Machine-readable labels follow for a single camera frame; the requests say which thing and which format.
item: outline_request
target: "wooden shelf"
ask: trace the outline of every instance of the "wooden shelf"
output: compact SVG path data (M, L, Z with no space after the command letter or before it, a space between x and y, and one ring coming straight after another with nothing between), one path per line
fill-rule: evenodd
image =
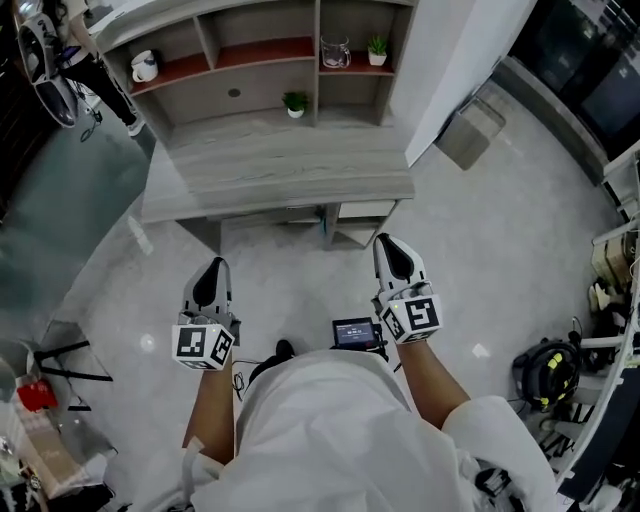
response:
M382 66L372 66L369 64L368 52L351 52L351 64L348 68L328 68L320 57L320 74L393 76L394 73L389 57Z
M220 48L215 70L313 59L313 39L311 37L272 39Z
M204 53L189 55L182 59L171 60L160 64L160 72L156 78L151 80L151 82L134 82L130 93L131 96L136 96L143 92L152 91L158 87L179 82L192 76L202 75L210 71Z

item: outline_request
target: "wall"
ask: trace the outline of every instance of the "wall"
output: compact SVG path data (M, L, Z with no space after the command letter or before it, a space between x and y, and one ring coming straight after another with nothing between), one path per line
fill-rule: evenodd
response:
M409 165L506 55L535 1L420 0L390 103Z

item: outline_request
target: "tile floor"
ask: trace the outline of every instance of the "tile floor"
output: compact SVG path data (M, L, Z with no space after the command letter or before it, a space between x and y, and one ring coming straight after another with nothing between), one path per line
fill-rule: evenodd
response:
M432 345L472 396L513 396L520 351L566 334L572 315L587 323L590 242L618 222L552 135L508 104L505 129L470 171L435 147L423 155L417 197L386 229L422 254L444 305ZM171 325L184 284L214 256L175 222L141 226L139 207L102 241L57 315L80 325L115 379L76 387L120 451L107 480L121 502L154 453L182 440L199 375L171 361ZM243 321L235 357L266 358L280 337L299 350L328 347L332 319L373 314L371 252L325 252L320 236L274 226L227 237L232 308Z
M144 190L153 136L106 107L59 129L23 176L0 230L0 338L39 339L94 249Z

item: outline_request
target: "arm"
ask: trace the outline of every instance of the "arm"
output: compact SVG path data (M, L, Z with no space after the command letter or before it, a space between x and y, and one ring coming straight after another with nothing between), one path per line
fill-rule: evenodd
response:
M398 355L420 416L441 429L449 414L469 400L425 341L398 345Z
M203 372L198 397L184 436L183 447L197 437L204 444L201 453L227 464L234 456L233 387L231 357L219 372Z

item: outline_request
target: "small plant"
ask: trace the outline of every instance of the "small plant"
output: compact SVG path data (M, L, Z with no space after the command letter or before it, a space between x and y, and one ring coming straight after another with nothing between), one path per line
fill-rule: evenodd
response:
M387 54L387 40L380 36L373 36L369 39L368 45L369 51L374 55L386 55Z
M305 110L309 105L309 98L304 92L285 92L282 97L285 107L293 112Z

